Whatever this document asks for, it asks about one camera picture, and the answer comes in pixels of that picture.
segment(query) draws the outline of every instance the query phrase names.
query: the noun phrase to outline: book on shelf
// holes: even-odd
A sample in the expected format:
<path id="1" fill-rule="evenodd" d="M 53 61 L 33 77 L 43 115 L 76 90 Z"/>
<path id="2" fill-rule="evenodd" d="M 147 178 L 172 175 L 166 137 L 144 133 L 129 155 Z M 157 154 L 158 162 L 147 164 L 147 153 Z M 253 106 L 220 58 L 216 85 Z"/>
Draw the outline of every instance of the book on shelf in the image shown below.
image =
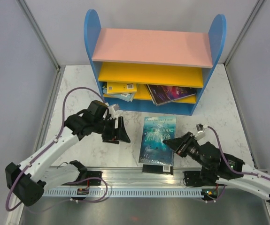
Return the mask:
<path id="1" fill-rule="evenodd" d="M 137 85 L 135 83 L 107 82 L 107 94 L 134 92 L 137 92 Z"/>
<path id="2" fill-rule="evenodd" d="M 175 138 L 176 116 L 145 117 L 139 163 L 173 165 L 173 150 L 162 141 Z"/>
<path id="3" fill-rule="evenodd" d="M 107 89 L 103 88 L 102 92 L 104 94 L 110 95 L 114 98 L 119 98 L 121 100 L 131 102 L 134 99 L 135 93 L 120 93 L 120 94 L 108 94 Z"/>
<path id="4" fill-rule="evenodd" d="M 163 105 L 172 101 L 186 98 L 196 94 L 195 88 L 147 85 L 152 101 L 155 105 Z"/>

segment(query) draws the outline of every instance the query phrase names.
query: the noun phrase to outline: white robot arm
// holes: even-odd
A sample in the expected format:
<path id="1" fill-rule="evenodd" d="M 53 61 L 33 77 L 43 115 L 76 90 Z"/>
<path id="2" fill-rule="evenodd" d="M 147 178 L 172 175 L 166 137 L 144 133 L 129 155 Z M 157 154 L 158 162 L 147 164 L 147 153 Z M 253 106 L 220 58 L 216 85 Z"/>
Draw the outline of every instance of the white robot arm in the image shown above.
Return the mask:
<path id="1" fill-rule="evenodd" d="M 24 205 L 31 206 L 47 190 L 85 179 L 87 169 L 78 161 L 72 161 L 56 170 L 48 170 L 48 168 L 67 149 L 92 132 L 101 134 L 103 142 L 130 143 L 124 128 L 123 117 L 118 117 L 117 128 L 115 124 L 116 119 L 111 118 L 108 106 L 97 100 L 92 101 L 88 109 L 66 119 L 60 136 L 55 136 L 20 164 L 10 163 L 6 167 L 8 188 Z"/>
<path id="2" fill-rule="evenodd" d="M 206 127 L 198 124 L 197 134 L 204 133 L 204 128 Z M 186 185 L 190 187 L 194 187 L 196 183 L 199 187 L 215 184 L 229 185 L 250 192 L 270 203 L 270 175 L 246 165 L 233 155 L 223 153 L 217 132 L 212 127 L 207 128 L 215 133 L 219 148 L 210 142 L 199 145 L 198 135 L 194 136 L 190 132 L 182 137 L 163 141 L 177 155 L 189 156 L 201 164 L 200 171 L 184 172 Z"/>

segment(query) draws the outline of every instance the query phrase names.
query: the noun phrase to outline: barcode sticker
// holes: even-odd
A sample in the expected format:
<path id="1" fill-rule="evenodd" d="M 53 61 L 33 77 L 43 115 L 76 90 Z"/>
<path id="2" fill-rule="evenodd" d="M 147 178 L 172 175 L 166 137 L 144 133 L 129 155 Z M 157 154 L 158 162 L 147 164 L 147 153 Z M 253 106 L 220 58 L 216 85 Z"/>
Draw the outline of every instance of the barcode sticker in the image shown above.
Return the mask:
<path id="1" fill-rule="evenodd" d="M 134 88 L 134 85 L 133 84 L 128 84 L 127 85 L 127 89 L 133 89 Z"/>
<path id="2" fill-rule="evenodd" d="M 164 165 L 164 166 L 163 166 L 163 172 L 168 172 L 168 173 L 170 173 L 170 166 L 169 166 L 169 165 Z"/>

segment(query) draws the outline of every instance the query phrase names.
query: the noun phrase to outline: bookshelf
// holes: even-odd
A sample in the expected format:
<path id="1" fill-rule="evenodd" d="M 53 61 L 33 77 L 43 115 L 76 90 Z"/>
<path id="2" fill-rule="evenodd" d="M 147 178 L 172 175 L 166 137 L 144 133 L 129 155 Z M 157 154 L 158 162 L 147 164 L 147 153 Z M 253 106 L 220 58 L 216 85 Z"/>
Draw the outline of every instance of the bookshelf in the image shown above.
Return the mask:
<path id="1" fill-rule="evenodd" d="M 122 110 L 192 115 L 224 48 L 226 20 L 217 15 L 208 33 L 101 28 L 94 9 L 84 23 L 85 48 L 105 100 Z M 138 83 L 132 102 L 102 93 L 103 82 Z M 196 96 L 156 106 L 145 84 L 194 87 Z"/>

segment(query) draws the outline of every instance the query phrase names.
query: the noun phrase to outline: blue book cover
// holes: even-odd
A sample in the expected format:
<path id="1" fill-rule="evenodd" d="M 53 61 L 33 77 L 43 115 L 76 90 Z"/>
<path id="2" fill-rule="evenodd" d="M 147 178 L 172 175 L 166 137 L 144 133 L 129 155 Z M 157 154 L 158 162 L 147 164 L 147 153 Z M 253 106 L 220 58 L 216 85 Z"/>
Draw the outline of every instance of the blue book cover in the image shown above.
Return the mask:
<path id="1" fill-rule="evenodd" d="M 173 165 L 173 150 L 162 141 L 175 138 L 176 123 L 175 116 L 144 118 L 139 163 Z"/>

